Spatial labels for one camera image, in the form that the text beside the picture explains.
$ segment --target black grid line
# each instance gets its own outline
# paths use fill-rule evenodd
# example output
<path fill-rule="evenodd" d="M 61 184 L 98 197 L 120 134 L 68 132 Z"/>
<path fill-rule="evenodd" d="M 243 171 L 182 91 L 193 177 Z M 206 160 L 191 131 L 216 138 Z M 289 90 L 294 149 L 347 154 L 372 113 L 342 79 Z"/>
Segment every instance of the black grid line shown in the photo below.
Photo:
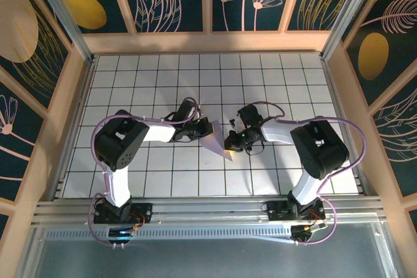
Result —
<path fill-rule="evenodd" d="M 240 54 L 239 54 L 239 62 L 240 62 L 240 79 L 242 80 L 243 104 L 244 104 L 244 106 L 246 106 L 245 88 L 243 86 L 242 58 L 240 57 Z M 249 173 L 250 173 L 250 184 L 251 184 L 251 187 L 252 187 L 252 195 L 253 195 L 255 192 L 253 190 L 253 176 L 252 176 L 252 165 L 251 165 L 251 157 L 250 157 L 250 155 L 249 155 L 249 168 L 250 168 L 250 170 L 249 170 Z"/>
<path fill-rule="evenodd" d="M 308 85 L 308 82 L 307 82 L 306 71 L 304 71 L 304 65 L 302 64 L 301 55 L 299 55 L 299 56 L 300 56 L 301 65 L 303 66 L 302 72 L 304 73 L 304 79 L 306 80 L 306 85 L 307 85 L 307 90 L 308 90 L 308 96 L 310 97 L 310 101 L 311 101 L 311 107 L 313 108 L 313 114 L 314 114 L 314 116 L 316 116 L 315 110 L 314 110 L 314 105 L 313 105 L 313 99 L 311 98 L 310 89 L 308 88 L 309 85 Z M 330 185 L 332 186 L 332 191 L 334 193 L 333 181 L 332 181 L 332 179 L 330 179 L 329 181 L 330 181 Z"/>
<path fill-rule="evenodd" d="M 180 56 L 178 55 L 178 65 L 177 68 L 180 67 Z M 177 89 L 176 89 L 176 93 L 175 93 L 175 99 L 176 99 L 176 104 L 175 104 L 175 112 L 177 112 L 178 107 L 180 104 L 178 104 L 178 85 L 179 85 L 179 80 L 180 80 L 180 76 L 179 73 L 177 71 Z M 173 184 L 174 184 L 174 159 L 175 159 L 175 145 L 173 145 L 172 148 L 172 171 L 171 171 L 171 197 L 172 197 L 172 188 L 173 188 Z"/>
<path fill-rule="evenodd" d="M 223 114 L 223 91 L 222 91 L 222 61 L 220 60 L 221 55 L 219 54 L 219 72 L 220 72 L 220 102 L 222 109 L 222 120 L 224 118 Z M 224 173 L 224 195 L 227 195 L 227 180 L 226 180 L 226 160 L 223 160 L 223 173 Z"/>
<path fill-rule="evenodd" d="M 275 169 L 279 169 L 279 170 L 286 170 L 286 169 L 302 169 L 301 167 L 279 167 L 279 168 L 275 168 L 275 167 L 254 167 L 253 170 L 254 171 L 269 171 L 269 170 L 275 170 Z M 197 170 L 195 169 L 177 169 L 174 170 L 174 172 L 196 172 Z M 199 171 L 201 172 L 213 172 L 213 171 L 222 171 L 221 169 L 200 169 Z M 239 169 L 227 169 L 227 171 L 250 171 L 249 167 L 244 167 L 244 168 L 239 168 Z M 92 171 L 70 171 L 69 173 L 89 173 Z M 129 172 L 147 172 L 147 171 L 129 171 Z M 151 170 L 149 172 L 169 172 L 169 169 L 155 169 L 155 170 Z"/>
<path fill-rule="evenodd" d="M 261 61 L 261 71 L 262 71 L 262 80 L 263 80 L 263 83 L 265 84 L 265 77 L 264 77 L 264 75 L 263 75 L 263 65 L 262 65 L 262 58 L 261 58 L 261 54 L 259 54 L 259 60 Z M 264 92 L 265 92 L 265 99 L 268 101 L 268 98 L 266 97 L 266 88 L 265 88 L 265 85 L 264 85 Z M 269 105 L 266 105 L 266 112 L 268 112 L 268 116 L 270 117 L 271 116 L 271 114 L 270 114 L 270 112 L 269 112 Z M 276 155 L 275 155 L 275 147 L 274 147 L 274 145 L 272 144 L 272 150 L 274 151 L 274 161 L 275 161 L 275 168 L 276 167 L 278 167 L 277 166 L 277 162 L 276 162 Z M 277 181 L 278 181 L 278 194 L 280 194 L 281 195 L 281 185 L 280 185 L 280 177 L 279 177 L 279 175 L 278 175 L 278 169 L 276 168 L 276 179 L 277 179 Z"/>
<path fill-rule="evenodd" d="M 282 69 L 281 68 L 277 68 L 277 69 L 265 68 L 265 70 L 282 70 Z M 170 86 L 157 86 L 157 87 L 158 88 L 170 88 L 170 87 L 172 88 L 172 87 L 200 87 L 200 86 L 201 86 L 200 84 L 198 84 L 198 85 L 187 85 L 187 86 L 178 86 L 178 85 L 173 84 L 173 85 L 170 85 Z M 285 84 L 271 84 L 271 85 L 269 85 L 269 84 L 265 83 L 265 85 L 244 85 L 244 84 L 242 84 L 242 85 L 222 85 L 222 87 L 239 87 L 239 86 L 248 86 L 248 87 L 272 86 L 273 87 L 273 86 L 307 86 L 307 84 L 303 84 L 303 85 L 301 85 L 301 84 L 288 84 L 288 85 L 285 85 Z M 325 85 L 325 84 L 308 84 L 308 86 L 327 86 L 327 85 Z M 151 88 L 151 87 L 153 87 L 153 86 L 135 86 L 134 88 L 140 89 L 140 88 Z M 202 87 L 219 87 L 219 86 L 218 85 L 203 85 Z M 109 88 L 111 88 L 111 87 L 91 87 L 90 89 L 109 89 Z M 118 88 L 118 89 L 132 89 L 133 87 L 115 87 L 115 88 Z"/>
<path fill-rule="evenodd" d="M 158 65 L 157 65 L 157 69 L 159 69 L 159 59 L 160 56 L 158 56 Z M 154 112 L 155 112 L 155 98 L 156 98 L 156 82 L 158 81 L 158 73 L 159 70 L 156 70 L 156 79 L 155 79 L 155 91 L 154 91 L 154 104 L 152 107 L 152 116 L 154 116 Z M 149 165 L 149 154 L 151 152 L 151 145 L 148 145 L 148 157 L 146 160 L 146 173 L 145 173 L 145 181 L 143 182 L 143 196 L 145 197 L 145 191 L 146 191 L 146 181 L 147 181 L 147 177 L 148 177 L 148 165 Z"/>
<path fill-rule="evenodd" d="M 117 57 L 116 69 L 117 69 L 117 67 L 119 65 L 119 60 L 120 60 L 120 56 Z M 111 92 L 110 92 L 110 97 L 109 97 L 109 105 L 108 105 L 108 108 L 107 108 L 106 116 L 109 115 L 109 109 L 110 109 L 110 103 L 111 103 L 111 95 L 113 94 L 113 88 L 114 88 L 113 86 L 115 84 L 115 80 L 116 80 L 116 73 L 115 73 L 115 76 L 113 78 L 113 85 L 111 86 Z M 94 184 L 94 181 L 96 179 L 96 169 L 97 169 L 97 164 L 94 166 L 94 176 L 93 176 L 93 181 L 91 182 L 91 187 L 90 187 L 90 197 L 91 197 L 91 190 L 93 189 L 93 184 Z"/>

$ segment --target dark teal wall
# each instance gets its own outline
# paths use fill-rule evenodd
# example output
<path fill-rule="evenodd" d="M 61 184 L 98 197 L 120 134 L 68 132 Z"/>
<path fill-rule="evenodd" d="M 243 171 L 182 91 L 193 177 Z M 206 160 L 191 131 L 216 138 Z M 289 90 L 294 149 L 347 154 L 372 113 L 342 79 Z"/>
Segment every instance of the dark teal wall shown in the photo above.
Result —
<path fill-rule="evenodd" d="M 393 5 L 394 1 L 400 0 L 377 0 L 364 20 L 363 26 L 359 28 L 347 48 L 347 53 L 369 105 L 417 58 L 417 26 L 415 26 L 417 0 L 404 0 L 402 9 L 388 12 L 388 6 Z M 384 15 L 393 16 L 393 19 L 384 18 Z M 359 65 L 359 51 L 367 36 L 375 33 L 385 37 L 389 53 L 382 72 L 375 79 L 369 80 L 361 74 L 364 69 L 361 69 Z M 367 53 L 365 46 L 362 46 L 362 53 Z M 380 53 L 373 54 L 375 63 L 384 57 L 386 56 Z"/>
<path fill-rule="evenodd" d="M 24 63 L 12 62 L 0 55 L 0 66 L 27 89 L 44 107 L 48 108 L 68 55 L 68 50 L 56 35 L 35 1 L 29 1 L 37 14 L 40 29 L 36 50 L 32 57 Z M 8 10 L 7 0 L 1 1 L 0 10 Z"/>
<path fill-rule="evenodd" d="M 29 163 L 24 158 L 30 159 L 43 120 L 1 83 L 0 114 L 8 125 L 3 125 L 3 121 L 0 120 L 0 176 L 23 178 Z M 5 133 L 4 130 L 10 125 L 12 133 Z M 19 187 L 19 180 L 0 178 L 0 197 L 14 201 Z"/>
<path fill-rule="evenodd" d="M 202 0 L 142 0 L 142 7 L 138 6 L 138 3 L 141 3 L 140 0 L 128 0 L 133 19 L 135 22 L 139 22 L 136 23 L 136 31 L 139 33 L 203 31 Z M 141 19 L 147 20 L 147 12 L 152 11 L 154 11 L 154 18 L 150 19 L 151 22 L 142 23 Z M 162 19 L 159 23 L 158 17 L 161 16 L 161 13 Z"/>

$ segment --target metal frame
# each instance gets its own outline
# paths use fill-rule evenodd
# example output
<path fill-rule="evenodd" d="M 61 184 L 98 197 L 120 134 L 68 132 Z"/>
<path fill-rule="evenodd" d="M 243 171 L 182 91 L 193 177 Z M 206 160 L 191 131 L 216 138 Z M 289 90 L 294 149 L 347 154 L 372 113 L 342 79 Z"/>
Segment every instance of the metal frame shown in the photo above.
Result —
<path fill-rule="evenodd" d="M 55 3 L 60 19 L 68 22 L 62 0 L 48 0 Z M 334 84 L 327 70 L 327 60 L 333 49 L 339 42 L 344 30 L 348 26 L 354 13 L 363 0 L 347 0 L 337 18 L 329 39 L 323 49 L 323 67 L 326 79 L 332 93 L 332 98 L 338 114 L 342 114 L 340 101 L 334 90 Z M 70 36 L 79 36 L 77 32 Z M 80 89 L 80 100 L 74 113 L 71 125 L 68 129 L 67 144 L 55 172 L 56 184 L 62 173 L 66 170 L 72 144 L 75 139 L 76 126 L 81 118 L 81 109 L 86 101 L 89 86 L 93 78 L 95 63 L 86 71 L 83 78 L 84 88 Z M 347 134 L 348 141 L 352 137 L 348 129 L 342 131 Z M 361 183 L 364 183 L 364 191 L 367 188 L 366 180 L 359 175 Z M 157 239 L 190 239 L 190 238 L 263 238 L 288 236 L 288 229 L 294 222 L 269 221 L 267 213 L 262 207 L 266 201 L 284 201 L 285 196 L 279 197 L 198 197 L 198 198 L 164 198 L 164 199 L 134 199 L 134 202 L 150 202 L 153 204 L 152 219 L 149 224 L 143 226 L 140 234 L 133 237 L 132 241 L 157 240 Z M 390 239 L 389 230 L 386 228 L 386 216 L 378 197 L 363 197 L 361 195 L 343 196 L 331 195 L 328 197 L 336 207 L 338 223 L 370 223 L 377 249 L 384 263 L 387 277 L 399 277 L 403 274 L 398 261 L 396 250 Z M 38 261 L 45 240 L 93 240 L 87 227 L 87 215 L 91 199 L 57 199 L 53 202 L 39 202 L 33 216 L 31 230 L 29 231 L 27 244 L 22 254 L 19 277 L 33 277 L 36 273 Z M 330 223 L 334 219 L 330 208 L 325 204 L 326 213 L 330 217 Z M 108 225 L 95 225 L 94 231 L 101 238 L 106 238 Z"/>
<path fill-rule="evenodd" d="M 323 60 L 327 61 L 330 58 L 337 44 L 339 44 L 339 41 L 346 28 L 353 19 L 356 11 L 359 9 L 363 2 L 364 0 L 346 0 L 338 17 L 336 18 L 336 21 L 333 24 L 330 35 L 324 44 L 322 51 Z"/>
<path fill-rule="evenodd" d="M 382 204 L 378 197 L 360 195 L 328 197 L 336 208 L 338 216 L 345 222 L 370 222 L 368 215 L 385 220 Z M 134 199 L 134 203 L 152 203 L 152 220 L 146 226 L 205 226 L 205 225 L 274 225 L 294 224 L 268 220 L 262 207 L 266 201 L 286 201 L 287 197 L 199 197 L 199 198 L 156 198 Z M 87 222 L 91 199 L 58 199 L 53 202 L 39 202 L 33 216 L 32 227 L 80 226 Z M 326 204 L 326 213 L 332 215 Z M 351 220 L 351 214 L 359 214 Z"/>
<path fill-rule="evenodd" d="M 401 277 L 402 269 L 384 228 L 386 217 L 378 197 L 330 196 L 338 223 L 369 223 L 387 277 Z M 292 243 L 286 237 L 294 222 L 269 221 L 263 211 L 265 201 L 285 197 L 218 197 L 189 199 L 134 199 L 153 203 L 152 219 L 132 238 L 132 245 L 145 240 L 192 240 L 255 238 L 276 243 Z M 27 245 L 17 277 L 34 277 L 46 240 L 93 241 L 86 225 L 91 199 L 59 199 L 40 202 L 36 208 Z M 326 213 L 333 214 L 325 205 Z M 107 225 L 95 225 L 105 239 Z"/>
<path fill-rule="evenodd" d="M 91 64 L 87 64 L 85 69 L 81 71 L 81 79 L 79 81 L 82 88 L 78 88 L 74 100 L 78 100 L 70 120 L 69 127 L 66 129 L 64 134 L 65 141 L 61 149 L 61 154 L 57 162 L 55 170 L 51 173 L 48 181 L 48 186 L 46 188 L 45 194 L 42 196 L 41 200 L 43 201 L 53 201 L 55 198 L 57 186 L 59 180 L 63 174 L 65 174 L 66 168 L 68 167 L 68 162 L 70 161 L 72 146 L 77 137 L 77 127 L 79 125 L 79 120 L 82 118 L 84 103 L 88 97 L 89 90 L 85 86 L 89 86 L 94 77 L 94 71 L 97 66 L 96 58 L 93 59 Z"/>

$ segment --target grey metal surface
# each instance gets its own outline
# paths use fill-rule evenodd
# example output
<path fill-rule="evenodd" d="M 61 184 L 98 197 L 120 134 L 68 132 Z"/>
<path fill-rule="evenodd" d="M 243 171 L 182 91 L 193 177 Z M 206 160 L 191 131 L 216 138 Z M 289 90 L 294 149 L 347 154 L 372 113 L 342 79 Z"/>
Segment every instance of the grey metal surface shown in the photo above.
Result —
<path fill-rule="evenodd" d="M 386 277 L 371 225 L 340 225 L 305 247 L 256 239 L 155 240 L 112 250 L 96 242 L 44 242 L 35 277 Z"/>
<path fill-rule="evenodd" d="M 343 33 L 363 1 L 364 0 L 346 0 L 333 24 L 330 36 L 327 38 L 326 44 L 323 47 L 322 56 L 325 61 L 330 58 L 334 48 L 339 43 Z"/>
<path fill-rule="evenodd" d="M 153 203 L 151 225 L 258 225 L 269 223 L 264 203 L 285 200 L 286 197 L 218 197 L 191 199 L 134 199 L 134 202 Z M 385 214 L 378 197 L 331 196 L 340 218 L 346 222 L 355 214 L 355 222 L 384 220 Z M 32 227 L 84 225 L 91 199 L 59 199 L 40 202 L 33 216 Z M 326 213 L 331 209 L 324 205 Z"/>
<path fill-rule="evenodd" d="M 107 232 L 99 230 L 96 235 L 106 238 Z M 181 226 L 181 227 L 155 227 L 142 226 L 141 230 L 135 233 L 133 241 L 143 240 L 183 240 L 183 239 L 232 239 L 246 238 L 252 236 L 290 236 L 289 225 L 256 225 L 254 226 Z M 47 231 L 45 240 L 59 241 L 94 241 L 89 229 L 86 227 L 51 229 Z"/>

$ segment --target purple cable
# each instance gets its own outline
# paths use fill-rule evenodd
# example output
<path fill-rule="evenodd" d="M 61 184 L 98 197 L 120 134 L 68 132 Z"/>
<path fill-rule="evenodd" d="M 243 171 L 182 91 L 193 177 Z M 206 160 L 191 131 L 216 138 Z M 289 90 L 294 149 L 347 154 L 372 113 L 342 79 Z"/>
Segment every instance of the purple cable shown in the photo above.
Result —
<path fill-rule="evenodd" d="M 266 105 L 271 105 L 272 107 L 276 107 L 278 110 L 280 110 L 282 112 L 282 115 L 276 115 L 275 118 L 284 117 L 285 116 L 284 110 L 279 105 L 273 104 L 272 102 L 268 102 L 268 101 L 256 101 L 256 102 L 252 102 L 251 104 L 266 104 Z"/>
<path fill-rule="evenodd" d="M 198 108 L 198 103 L 197 101 L 192 98 L 192 97 L 187 97 L 184 100 L 191 100 L 194 104 L 195 104 L 195 110 L 193 112 L 193 114 L 186 118 L 185 120 L 180 120 L 178 122 L 171 122 L 169 120 L 164 120 L 163 118 L 149 118 L 149 117 L 137 117 L 134 115 L 127 115 L 127 114 L 121 114 L 121 115 L 112 115 L 110 117 L 106 117 L 103 118 L 98 125 L 96 126 L 96 128 L 93 131 L 93 134 L 91 135 L 91 154 L 93 155 L 93 159 L 94 161 L 97 163 L 98 166 L 100 166 L 103 170 L 104 173 L 104 182 L 106 183 L 106 194 L 108 194 L 110 192 L 109 190 L 109 176 L 108 176 L 108 167 L 107 165 L 103 164 L 96 155 L 96 150 L 94 148 L 94 140 L 96 138 L 97 133 L 100 131 L 100 128 L 107 123 L 109 120 L 113 120 L 114 118 L 134 118 L 136 120 L 140 120 L 140 121 L 146 121 L 146 122 L 153 122 L 153 123 L 161 123 L 161 124 L 167 124 L 167 125 L 176 125 L 176 124 L 184 124 L 190 120 L 192 120 L 195 115 L 198 113 L 199 108 Z"/>
<path fill-rule="evenodd" d="M 186 122 L 188 122 L 188 121 L 190 121 L 190 120 L 192 120 L 192 119 L 194 119 L 194 117 L 197 115 L 197 113 L 199 113 L 199 115 L 200 115 L 200 110 L 199 110 L 199 108 L 198 108 L 198 103 L 197 103 L 197 101 L 194 99 L 194 98 L 192 98 L 192 97 L 187 97 L 187 98 L 185 98 L 184 100 L 191 100 L 195 105 L 194 105 L 194 112 L 193 112 L 193 114 L 190 116 L 190 117 L 188 117 L 188 118 L 186 118 L 185 120 L 180 120 L 180 121 L 178 121 L 178 122 L 171 122 L 171 121 L 169 121 L 169 120 L 164 120 L 163 118 L 148 118 L 148 117 L 136 117 L 136 116 L 134 116 L 134 115 L 127 115 L 127 114 L 121 114 L 121 115 L 112 115 L 112 116 L 110 116 L 110 117 L 106 117 L 106 118 L 103 118 L 98 124 L 97 124 L 97 126 L 96 126 L 96 128 L 94 129 L 94 131 L 93 131 L 93 134 L 91 135 L 91 154 L 93 155 L 93 159 L 95 160 L 95 162 L 98 164 L 98 166 L 100 166 L 101 168 L 102 168 L 102 170 L 103 170 L 103 174 L 104 174 L 104 183 L 105 183 L 105 185 L 106 185 L 106 192 L 105 192 L 105 194 L 107 195 L 107 194 L 109 194 L 109 192 L 110 192 L 110 177 L 109 177 L 109 173 L 108 173 L 108 167 L 107 167 L 107 165 L 105 165 L 105 164 L 103 164 L 98 158 L 97 158 L 97 155 L 96 155 L 96 150 L 95 150 L 95 148 L 94 148 L 94 140 L 95 140 L 95 138 L 96 138 L 96 135 L 97 135 L 97 133 L 100 131 L 100 128 L 106 123 L 106 122 L 108 122 L 109 120 L 113 120 L 114 118 L 134 118 L 134 119 L 136 119 L 136 120 L 140 120 L 140 121 L 147 121 L 147 122 L 154 122 L 154 123 L 161 123 L 161 124 L 167 124 L 167 125 L 176 125 L 176 124 L 184 124 L 184 123 L 186 123 Z M 101 193 L 96 193 L 96 195 L 93 197 L 93 199 L 92 199 L 92 201 L 91 201 L 91 204 L 90 204 L 90 208 L 89 208 L 89 215 L 88 215 L 88 218 L 87 218 L 87 224 L 88 224 L 88 226 L 89 226 L 89 230 L 90 230 L 90 233 L 91 233 L 91 235 L 93 236 L 93 238 L 95 239 L 95 240 L 97 240 L 97 242 L 98 243 L 101 243 L 101 244 L 103 244 L 103 245 L 106 245 L 106 246 L 108 246 L 108 247 L 113 247 L 113 248 L 116 248 L 116 247 L 118 247 L 118 246 L 120 246 L 120 247 L 122 247 L 122 249 L 127 245 L 127 244 L 111 244 L 111 243 L 109 243 L 109 242 L 106 242 L 106 241 L 104 241 L 104 240 L 101 240 L 95 233 L 94 233 L 94 230 L 93 230 L 93 226 L 92 226 L 92 223 L 91 223 L 91 212 L 93 211 L 93 206 L 94 206 L 94 203 L 95 203 L 95 200 L 97 199 L 97 196 L 101 196 L 101 197 L 104 197 L 104 195 L 103 194 L 101 194 Z"/>
<path fill-rule="evenodd" d="M 319 199 L 323 200 L 325 203 L 327 203 L 332 208 L 333 214 L 334 214 L 334 224 L 333 224 L 332 230 L 328 233 L 327 236 L 325 236 L 324 238 L 322 238 L 320 240 L 317 240 L 317 241 L 304 242 L 303 243 L 304 245 L 313 245 L 313 244 L 322 243 L 322 242 L 326 241 L 327 239 L 329 239 L 333 235 L 334 231 L 336 230 L 336 225 L 338 223 L 338 215 L 336 214 L 336 209 L 334 208 L 334 205 L 329 200 L 327 200 L 326 198 L 324 198 L 322 196 L 319 196 Z"/>
<path fill-rule="evenodd" d="M 365 153 L 366 153 L 366 149 L 367 149 L 367 141 L 366 141 L 366 138 L 365 138 L 365 134 L 363 133 L 363 131 L 356 124 L 352 123 L 349 120 L 345 120 L 343 118 L 337 118 L 337 117 L 315 117 L 315 118 L 309 118 L 307 120 L 278 120 L 278 119 L 275 119 L 275 120 L 276 120 L 277 123 L 292 124 L 292 125 L 294 125 L 294 124 L 307 124 L 307 123 L 310 123 L 310 122 L 317 122 L 317 121 L 320 121 L 320 120 L 332 120 L 334 122 L 341 122 L 341 123 L 350 125 L 355 130 L 357 130 L 359 132 L 360 137 L 362 138 L 362 144 L 363 144 L 362 152 L 360 153 L 359 157 L 353 163 L 351 163 L 350 165 L 348 165 L 348 166 L 346 166 L 342 169 L 339 169 L 338 171 L 336 171 L 333 174 L 328 175 L 326 177 L 326 179 L 324 179 L 324 181 L 320 185 L 320 187 L 318 188 L 317 193 L 320 193 L 320 191 L 322 190 L 322 188 L 324 187 L 324 185 L 327 183 L 327 181 L 329 179 L 331 179 L 332 177 L 335 177 L 335 175 L 338 175 L 338 174 L 340 174 L 344 171 L 347 171 L 348 169 L 352 169 L 353 167 L 357 166 L 363 160 L 363 158 L 365 157 Z"/>
<path fill-rule="evenodd" d="M 362 138 L 363 147 L 362 147 L 362 151 L 361 151 L 359 157 L 356 159 L 356 161 L 354 161 L 353 163 L 351 163 L 350 165 L 348 165 L 348 166 L 346 166 L 346 167 L 344 167 L 342 169 L 339 169 L 338 171 L 334 172 L 333 174 L 328 175 L 324 179 L 324 181 L 320 185 L 320 187 L 318 188 L 318 190 L 317 190 L 317 196 L 321 200 L 323 200 L 325 203 L 327 203 L 332 208 L 332 210 L 333 210 L 333 213 L 334 213 L 334 224 L 333 224 L 333 227 L 332 227 L 332 230 L 330 231 L 330 233 L 327 236 L 325 236 L 323 239 L 320 239 L 320 240 L 317 240 L 317 241 L 313 241 L 313 242 L 306 242 L 306 243 L 303 243 L 304 245 L 313 245 L 313 244 L 317 244 L 317 243 L 324 242 L 324 241 L 326 241 L 327 239 L 329 239 L 333 235 L 333 233 L 334 233 L 334 231 L 336 229 L 336 224 L 338 223 L 338 217 L 336 215 L 336 209 L 334 208 L 334 205 L 329 200 L 327 200 L 326 198 L 324 198 L 324 197 L 322 197 L 322 196 L 319 195 L 320 194 L 320 191 L 322 190 L 322 188 L 324 187 L 324 185 L 327 183 L 327 181 L 329 179 L 331 179 L 332 177 L 335 177 L 336 175 L 338 175 L 338 174 L 340 174 L 340 173 L 342 173 L 342 172 L 344 172 L 344 171 L 346 171 L 348 169 L 352 169 L 353 167 L 357 166 L 363 160 L 363 158 L 365 157 L 365 153 L 366 153 L 366 149 L 367 149 L 367 141 L 366 141 L 365 134 L 363 133 L 363 131 L 356 124 L 352 123 L 349 120 L 345 120 L 343 118 L 337 118 L 337 117 L 315 117 L 315 118 L 309 118 L 307 120 L 299 120 L 299 121 L 275 119 L 275 121 L 277 123 L 282 123 L 282 124 L 307 124 L 307 123 L 310 123 L 310 122 L 317 122 L 317 121 L 320 121 L 320 120 L 327 120 L 327 121 L 333 120 L 334 122 L 342 122 L 344 124 L 347 124 L 347 125 L 352 126 L 354 129 L 356 129 L 359 132 L 360 137 Z"/>

